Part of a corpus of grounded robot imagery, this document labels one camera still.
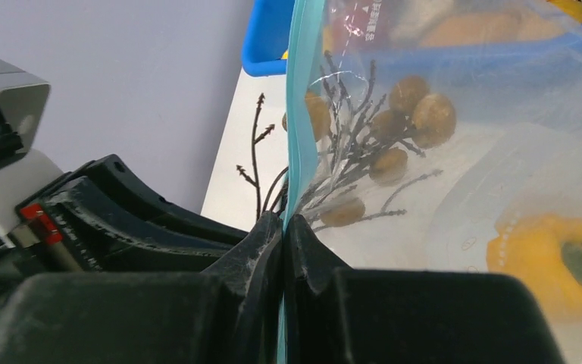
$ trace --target white table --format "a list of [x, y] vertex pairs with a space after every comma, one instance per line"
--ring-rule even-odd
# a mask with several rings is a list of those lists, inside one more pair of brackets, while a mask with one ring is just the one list
[[235, 228], [251, 230], [255, 223], [255, 188], [239, 176], [236, 165], [242, 165], [252, 175], [253, 118], [258, 97], [264, 93], [266, 99], [258, 133], [269, 124], [275, 124], [273, 133], [258, 143], [256, 149], [264, 200], [268, 187], [287, 166], [286, 132], [281, 124], [286, 110], [285, 87], [285, 76], [250, 77], [242, 70], [217, 151], [202, 215]]

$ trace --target dried flower stem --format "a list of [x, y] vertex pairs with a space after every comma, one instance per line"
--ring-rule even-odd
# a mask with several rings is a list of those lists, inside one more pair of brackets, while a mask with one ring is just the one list
[[240, 176], [242, 176], [242, 177], [244, 177], [244, 180], [246, 180], [246, 182], [249, 182], [249, 183], [250, 183], [250, 184], [251, 184], [253, 187], [255, 187], [255, 188], [257, 188], [257, 187], [258, 187], [258, 185], [255, 183], [255, 181], [253, 180], [253, 178], [251, 178], [251, 176], [249, 176], [249, 175], [246, 173], [246, 170], [244, 169], [244, 167], [243, 167], [243, 166], [241, 166], [241, 165], [237, 165], [237, 166], [236, 166], [236, 169], [237, 169], [237, 171], [238, 171], [239, 175], [240, 175]]
[[275, 196], [275, 199], [271, 203], [271, 210], [273, 210], [275, 205], [277, 205], [278, 203], [280, 204], [280, 208], [276, 212], [278, 216], [280, 216], [282, 212], [284, 212], [284, 210], [286, 209], [286, 199], [288, 197], [287, 196], [288, 192], [289, 192], [289, 180], [284, 180], [282, 188], [280, 188], [280, 191], [278, 191], [277, 196]]
[[367, 87], [367, 95], [365, 95], [365, 99], [362, 100], [360, 106], [354, 111], [354, 115], [362, 111], [366, 105], [370, 105], [369, 100], [371, 99], [371, 94], [374, 91], [375, 82], [376, 82], [376, 61], [371, 61], [371, 65], [369, 66], [369, 86]]
[[436, 177], [436, 176], [440, 176], [443, 173], [442, 170], [440, 169], [436, 169], [435, 171], [431, 172], [431, 173], [427, 173], [427, 174], [422, 174], [420, 177], [417, 177], [413, 180], [410, 180], [409, 182], [401, 185], [400, 187], [398, 187], [398, 189], [396, 191], [394, 191], [391, 196], [387, 199], [387, 201], [383, 204], [383, 207], [380, 208], [380, 212], [385, 212], [387, 210], [387, 208], [389, 208], [390, 203], [393, 201], [393, 199], [396, 198], [396, 196], [398, 196], [399, 193], [401, 193], [405, 188], [411, 186], [412, 184], [415, 184], [416, 182], [420, 182], [422, 180], [426, 180], [429, 177]]
[[403, 146], [405, 146], [405, 148], [407, 148], [408, 150], [416, 153], [419, 157], [425, 158], [425, 152], [423, 152], [422, 150], [420, 150], [419, 148], [416, 148], [413, 144], [411, 144], [410, 142], [404, 140], [404, 139], [400, 139], [398, 140], [398, 143], [401, 143]]
[[[264, 198], [264, 205], [262, 206], [262, 211], [267, 211], [269, 199], [271, 198], [271, 195], [273, 194], [273, 190], [277, 186], [277, 183], [280, 182], [280, 180], [282, 179], [282, 177], [284, 177], [284, 175], [288, 172], [288, 170], [289, 170], [289, 167], [285, 167], [277, 175], [277, 177], [275, 177], [275, 179], [273, 180], [273, 183], [271, 183], [271, 186], [269, 187], [269, 191], [267, 192], [267, 196], [266, 196], [266, 198]], [[276, 199], [274, 199], [273, 203], [271, 204], [271, 209], [273, 209], [275, 207], [275, 205], [277, 204], [277, 201], [276, 200], [277, 200], [277, 197], [276, 197]]]
[[255, 156], [255, 135], [258, 132], [258, 120], [260, 119], [260, 113], [262, 112], [262, 104], [264, 104], [264, 93], [260, 94], [258, 98], [258, 107], [255, 110], [255, 118], [253, 119], [253, 131], [251, 133], [251, 162], [253, 163], [253, 176], [255, 177], [255, 196], [257, 199], [257, 206], [255, 213], [255, 218], [260, 218], [262, 214], [262, 193], [260, 191], [260, 176], [258, 174], [258, 158]]
[[338, 70], [338, 67], [336, 67], [336, 64], [333, 63], [333, 56], [331, 55], [331, 52], [325, 51], [324, 52], [324, 59], [326, 59], [327, 63], [329, 64], [329, 69], [331, 70], [331, 74], [338, 75], [337, 76], [338, 86], [340, 87], [340, 100], [338, 100], [338, 103], [337, 103], [338, 108], [340, 108], [340, 105], [342, 105], [343, 101], [346, 101], [347, 106], [349, 107], [349, 110], [353, 111], [353, 106], [351, 103], [351, 98], [349, 97], [349, 92], [347, 91], [347, 88], [345, 86], [345, 83], [343, 82], [342, 77], [340, 77], [340, 70]]
[[264, 129], [264, 131], [258, 135], [257, 138], [255, 138], [255, 141], [253, 143], [257, 144], [260, 143], [262, 140], [264, 140], [264, 138], [271, 134], [271, 132], [275, 129], [275, 124], [271, 124], [269, 125], [266, 129]]

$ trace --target red label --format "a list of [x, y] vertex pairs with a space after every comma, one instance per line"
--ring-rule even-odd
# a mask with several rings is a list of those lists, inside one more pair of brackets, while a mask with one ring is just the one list
[[388, 0], [357, 0], [342, 10], [334, 11], [331, 28], [335, 51], [387, 47], [395, 3]]
[[63, 240], [57, 226], [50, 217], [43, 211], [38, 203], [26, 206], [20, 210], [21, 214], [28, 220], [36, 220], [43, 226], [43, 240], [48, 245], [56, 244]]

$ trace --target dried branch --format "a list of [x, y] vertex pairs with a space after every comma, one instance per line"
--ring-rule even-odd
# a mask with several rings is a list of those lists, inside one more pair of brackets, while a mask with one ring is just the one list
[[255, 155], [255, 135], [258, 132], [258, 121], [260, 120], [260, 113], [262, 112], [262, 105], [264, 104], [264, 93], [258, 97], [258, 107], [255, 110], [255, 118], [253, 118], [253, 130], [251, 132], [251, 162], [253, 163], [253, 176], [255, 186], [255, 197], [257, 199], [255, 219], [259, 219], [262, 214], [262, 193], [260, 189], [260, 176], [258, 174], [258, 158]]
[[409, 182], [402, 184], [400, 187], [398, 187], [398, 189], [396, 191], [394, 191], [391, 194], [389, 199], [387, 199], [387, 201], [383, 204], [383, 207], [380, 208], [380, 212], [385, 212], [387, 210], [387, 208], [390, 206], [390, 203], [393, 201], [393, 199], [395, 199], [396, 196], [398, 196], [398, 194], [401, 193], [405, 188], [411, 186], [412, 184], [415, 184], [416, 182], [426, 180], [429, 177], [440, 176], [442, 173], [443, 173], [442, 170], [436, 169], [435, 171], [433, 171], [431, 173], [422, 174], [420, 177], [414, 178], [413, 180], [410, 180]]
[[351, 185], [347, 186], [347, 188], [345, 188], [344, 190], [340, 191], [340, 193], [338, 193], [335, 198], [337, 199], [338, 197], [345, 196], [347, 193], [352, 192], [356, 188], [358, 188], [357, 185], [351, 184]]
[[331, 71], [331, 74], [338, 75], [337, 79], [338, 79], [338, 86], [340, 87], [340, 100], [338, 100], [337, 105], [342, 105], [343, 100], [347, 101], [347, 106], [349, 107], [349, 110], [353, 111], [351, 99], [349, 98], [349, 92], [347, 91], [347, 88], [345, 86], [345, 83], [343, 82], [342, 77], [340, 77], [340, 70], [338, 69], [338, 67], [336, 67], [336, 64], [333, 63], [333, 56], [331, 55], [331, 52], [324, 51], [324, 59], [326, 59], [327, 63], [329, 64], [329, 69]]
[[419, 157], [425, 158], [425, 152], [423, 152], [419, 148], [416, 148], [416, 146], [414, 146], [410, 142], [408, 142], [408, 141], [406, 141], [404, 139], [400, 139], [400, 140], [398, 140], [398, 143], [401, 143], [403, 146], [405, 146], [405, 148], [407, 148], [408, 150], [411, 150], [412, 152], [416, 153]]
[[362, 100], [362, 103], [354, 111], [354, 115], [362, 111], [369, 103], [369, 100], [371, 99], [371, 94], [374, 92], [375, 83], [376, 83], [376, 61], [371, 61], [371, 65], [369, 66], [369, 87], [367, 87], [367, 95], [365, 95], [365, 98]]
[[368, 121], [370, 119], [367, 119], [366, 116], [367, 116], [367, 113], [369, 112], [370, 108], [371, 108], [371, 103], [368, 103], [365, 106], [365, 109], [363, 109], [362, 113], [358, 116], [358, 121], [355, 123], [355, 125], [353, 127], [350, 148], [357, 148], [358, 147], [358, 141], [356, 140], [356, 137], [358, 136], [358, 134], [360, 134], [360, 132], [362, 132], [362, 129], [368, 125]]
[[376, 114], [378, 114], [378, 112], [380, 111], [380, 108], [383, 106], [383, 104], [385, 103], [386, 100], [387, 100], [387, 94], [384, 94], [380, 97], [380, 101], [378, 101], [378, 103], [376, 104], [376, 107], [374, 107], [374, 110], [371, 112], [371, 115], [369, 115], [370, 121], [374, 119]]
[[270, 124], [264, 131], [255, 138], [253, 143], [257, 144], [260, 143], [267, 135], [271, 134], [271, 132], [275, 129], [275, 124]]
[[244, 179], [246, 180], [246, 182], [249, 182], [253, 187], [257, 187], [258, 185], [255, 183], [255, 181], [253, 180], [253, 178], [251, 178], [251, 176], [249, 176], [246, 173], [246, 170], [244, 169], [243, 166], [241, 165], [236, 165], [237, 171], [239, 172], [239, 175], [244, 177]]
[[407, 213], [407, 210], [377, 212], [375, 214], [367, 215], [367, 216], [361, 218], [360, 221], [374, 220], [375, 218], [382, 218], [385, 216], [400, 216], [400, 215], [404, 215], [406, 213]]
[[[271, 195], [273, 194], [273, 190], [275, 189], [275, 187], [277, 186], [277, 183], [280, 182], [280, 180], [282, 179], [282, 177], [284, 177], [284, 175], [289, 171], [289, 167], [285, 167], [278, 175], [277, 177], [275, 177], [275, 179], [273, 180], [273, 183], [271, 183], [271, 186], [269, 187], [269, 191], [267, 192], [267, 196], [266, 198], [264, 198], [264, 205], [262, 206], [262, 211], [267, 211], [268, 208], [268, 203], [269, 203], [269, 199], [271, 198]], [[277, 201], [273, 201], [273, 204], [271, 205], [271, 210], [273, 210], [273, 208], [275, 207]]]
[[329, 85], [328, 80], [329, 77], [327, 76], [327, 73], [324, 71], [324, 67], [322, 65], [320, 66], [320, 75], [322, 76], [322, 87], [324, 88], [327, 97], [329, 98], [329, 100], [333, 100], [336, 91], [333, 87]]
[[289, 193], [289, 180], [284, 180], [282, 188], [280, 188], [280, 191], [278, 191], [277, 196], [275, 196], [275, 199], [271, 203], [271, 209], [273, 209], [273, 206], [280, 203], [280, 208], [276, 212], [278, 216], [280, 216], [282, 212], [284, 212], [284, 210], [286, 209], [288, 193]]

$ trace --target transparent plastic bag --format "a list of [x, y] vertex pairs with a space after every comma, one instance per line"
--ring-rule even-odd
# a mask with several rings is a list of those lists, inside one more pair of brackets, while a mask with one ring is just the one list
[[544, 0], [322, 5], [289, 43], [289, 209], [356, 268], [520, 278], [580, 362], [582, 26]]

